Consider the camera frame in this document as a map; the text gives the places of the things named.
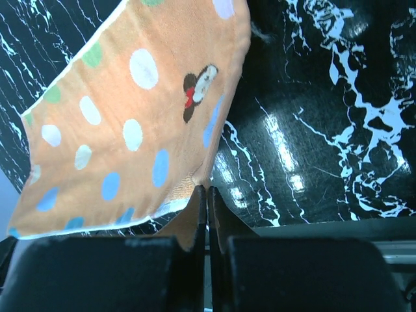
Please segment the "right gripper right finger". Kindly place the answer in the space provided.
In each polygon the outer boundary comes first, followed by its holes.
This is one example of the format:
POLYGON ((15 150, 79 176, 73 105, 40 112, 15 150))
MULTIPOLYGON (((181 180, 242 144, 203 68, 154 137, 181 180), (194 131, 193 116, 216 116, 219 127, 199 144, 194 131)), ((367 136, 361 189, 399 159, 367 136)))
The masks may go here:
POLYGON ((414 311, 415 244, 260 236, 208 191, 214 311, 414 311))

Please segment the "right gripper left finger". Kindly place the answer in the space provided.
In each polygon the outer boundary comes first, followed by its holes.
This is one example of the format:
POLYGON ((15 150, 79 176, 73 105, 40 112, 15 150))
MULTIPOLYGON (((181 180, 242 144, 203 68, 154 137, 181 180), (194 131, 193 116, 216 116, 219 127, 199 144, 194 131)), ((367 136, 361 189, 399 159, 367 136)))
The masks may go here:
POLYGON ((34 241, 9 275, 2 311, 202 311, 206 191, 155 235, 34 241))

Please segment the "orange blue dotted towel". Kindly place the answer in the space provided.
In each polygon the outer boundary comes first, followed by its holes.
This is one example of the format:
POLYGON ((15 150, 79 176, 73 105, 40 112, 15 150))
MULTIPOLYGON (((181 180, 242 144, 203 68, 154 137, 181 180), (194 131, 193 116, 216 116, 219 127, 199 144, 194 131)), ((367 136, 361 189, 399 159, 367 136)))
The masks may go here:
POLYGON ((246 1, 122 1, 21 115, 18 239, 120 229, 208 185, 250 46, 246 1))

